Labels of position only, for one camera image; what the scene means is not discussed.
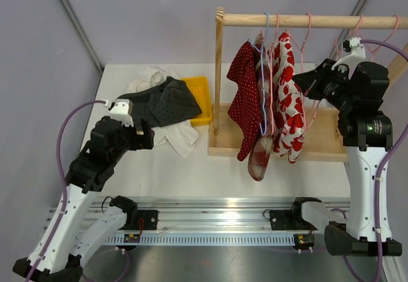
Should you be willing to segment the pink wire hanger grey skirt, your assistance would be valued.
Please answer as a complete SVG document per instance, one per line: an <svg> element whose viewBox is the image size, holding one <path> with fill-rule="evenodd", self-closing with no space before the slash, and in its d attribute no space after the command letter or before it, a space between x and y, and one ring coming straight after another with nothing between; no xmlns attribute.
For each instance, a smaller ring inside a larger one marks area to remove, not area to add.
<svg viewBox="0 0 408 282"><path fill-rule="evenodd" d="M356 24L354 29L350 29L348 30L348 32L341 36L340 39L335 40L333 42L333 48L334 48L334 56L331 56L330 59L334 59L336 61L338 61L342 55L342 53L345 51L343 48L343 42L352 38L355 34L358 33L358 29L363 21L364 15L361 14L358 23ZM313 104L312 104L312 110L311 110L311 117L309 119L309 124L307 126L307 128L310 128L316 118L316 114L318 111L318 108L320 106L321 100L314 100Z"/></svg>

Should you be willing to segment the dark grey dotted skirt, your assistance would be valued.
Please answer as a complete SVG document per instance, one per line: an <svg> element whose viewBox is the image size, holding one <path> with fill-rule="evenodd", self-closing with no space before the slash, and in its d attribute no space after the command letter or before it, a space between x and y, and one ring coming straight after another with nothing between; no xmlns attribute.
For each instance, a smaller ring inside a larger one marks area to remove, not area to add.
<svg viewBox="0 0 408 282"><path fill-rule="evenodd" d="M202 113L187 84L173 77L157 86L119 96L132 103L134 120L148 121L151 127L164 127L190 120Z"/></svg>

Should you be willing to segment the red plaid skirt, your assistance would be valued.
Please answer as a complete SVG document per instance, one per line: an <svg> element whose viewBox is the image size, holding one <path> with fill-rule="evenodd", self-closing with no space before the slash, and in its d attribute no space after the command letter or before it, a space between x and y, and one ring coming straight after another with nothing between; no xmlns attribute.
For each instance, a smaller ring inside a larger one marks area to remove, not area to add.
<svg viewBox="0 0 408 282"><path fill-rule="evenodd" d="M263 31L260 32L256 39L254 40L256 46L260 48L261 40L263 39ZM256 85L258 88L258 97L259 97L259 107L261 105L261 72L259 65L259 52L253 48L254 52L254 64L256 72ZM266 168L269 163L270 155L273 148L273 136L271 135L271 113L270 113L270 67L268 65L268 53L265 44L264 52L264 71L265 71L265 89L266 89L266 112L267 112L267 131L266 135L262 136L261 132L259 133L256 143L252 148L252 151L249 156L248 162L248 171L250 176L255 181L262 181L265 176Z"/></svg>

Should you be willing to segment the white pleated skirt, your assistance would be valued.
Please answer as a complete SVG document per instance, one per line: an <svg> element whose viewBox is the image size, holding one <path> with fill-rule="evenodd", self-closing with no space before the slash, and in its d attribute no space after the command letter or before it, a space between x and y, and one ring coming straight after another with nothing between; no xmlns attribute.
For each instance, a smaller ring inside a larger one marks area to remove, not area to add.
<svg viewBox="0 0 408 282"><path fill-rule="evenodd" d="M150 89L163 83L167 77L180 80L180 76L174 71L166 71L158 66L146 66L136 78L127 86L127 93L137 93ZM174 150L185 158L195 146L199 133L191 126L191 121L186 120L177 124L153 129L154 147L169 143Z"/></svg>

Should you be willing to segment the pink wire hanger floral skirt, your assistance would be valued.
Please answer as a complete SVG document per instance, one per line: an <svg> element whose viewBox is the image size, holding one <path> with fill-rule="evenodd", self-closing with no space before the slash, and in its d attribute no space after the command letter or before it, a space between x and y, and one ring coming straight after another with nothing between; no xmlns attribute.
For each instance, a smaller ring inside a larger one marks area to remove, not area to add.
<svg viewBox="0 0 408 282"><path fill-rule="evenodd" d="M310 12L307 12L307 13L306 13L306 16L308 16L308 18L309 18L308 29L307 29L306 35L305 35L305 37L304 37L304 39L303 39L301 45L297 44L295 38L291 35L291 33L290 33L290 31L289 31L289 37L291 38L291 42L293 42L293 44L295 44L295 47L296 47L296 48L299 50L299 52L300 52L300 68L301 68L301 73L304 72L303 56L304 56L305 44L306 44L306 42L307 42L307 40L308 40L308 37L309 37L309 34L310 34L310 30L311 30L311 26L312 26L312 14L311 14ZM312 104L312 111L315 109L315 105L316 105L315 102L313 102L313 104ZM309 116L309 118L305 121L305 125L306 125L306 129L307 129L307 130L311 127L312 122L313 122L313 120L314 120L314 117L315 117L314 115L313 115L313 116Z"/></svg>

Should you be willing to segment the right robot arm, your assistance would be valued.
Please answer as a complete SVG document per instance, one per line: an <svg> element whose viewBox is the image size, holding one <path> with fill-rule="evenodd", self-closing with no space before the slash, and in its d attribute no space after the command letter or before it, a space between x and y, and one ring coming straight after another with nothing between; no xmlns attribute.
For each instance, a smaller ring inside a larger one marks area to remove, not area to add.
<svg viewBox="0 0 408 282"><path fill-rule="evenodd" d="M363 61L349 71L326 59L293 77L302 94L324 99L338 111L338 129L349 163L350 208L336 215L318 198L297 197L289 210L271 210L272 230L320 231L333 256L401 256L393 239L386 201L387 161L394 148L393 127L380 111L390 84L384 66Z"/></svg>

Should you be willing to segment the pink wire hanger plaid skirt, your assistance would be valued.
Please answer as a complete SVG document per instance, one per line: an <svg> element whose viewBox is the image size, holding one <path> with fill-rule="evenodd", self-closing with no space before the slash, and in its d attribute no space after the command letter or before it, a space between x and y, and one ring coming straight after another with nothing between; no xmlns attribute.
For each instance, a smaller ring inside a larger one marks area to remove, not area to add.
<svg viewBox="0 0 408 282"><path fill-rule="evenodd" d="M275 14L276 18L276 26L275 26L275 34L273 37L272 44L268 49L268 55L270 60L270 113L271 113L271 135L274 136L275 134L275 119L273 114L273 57L274 57L274 49L275 49L275 42L277 41L278 32L280 28L280 14L277 12Z"/></svg>

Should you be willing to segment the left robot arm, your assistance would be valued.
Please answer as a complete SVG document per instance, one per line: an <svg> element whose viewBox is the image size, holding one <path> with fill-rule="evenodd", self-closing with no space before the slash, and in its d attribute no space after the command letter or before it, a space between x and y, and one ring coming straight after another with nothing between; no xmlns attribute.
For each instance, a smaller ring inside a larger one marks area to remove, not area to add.
<svg viewBox="0 0 408 282"><path fill-rule="evenodd" d="M89 207L128 151L151 150L154 132L146 120L125 126L104 116L63 179L61 201L34 251L16 260L13 272L26 281L79 281L84 267L109 236L121 228L145 226L138 204L117 196L84 233L81 223Z"/></svg>

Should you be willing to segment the white red floral skirt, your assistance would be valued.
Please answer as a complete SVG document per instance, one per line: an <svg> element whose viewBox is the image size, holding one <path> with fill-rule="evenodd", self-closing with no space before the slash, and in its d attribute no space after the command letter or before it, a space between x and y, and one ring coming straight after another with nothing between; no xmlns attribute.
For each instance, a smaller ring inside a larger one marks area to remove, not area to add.
<svg viewBox="0 0 408 282"><path fill-rule="evenodd" d="M305 139L304 97L293 82L295 57L291 39L283 32L275 42L273 57L273 152L290 163L298 160Z"/></svg>

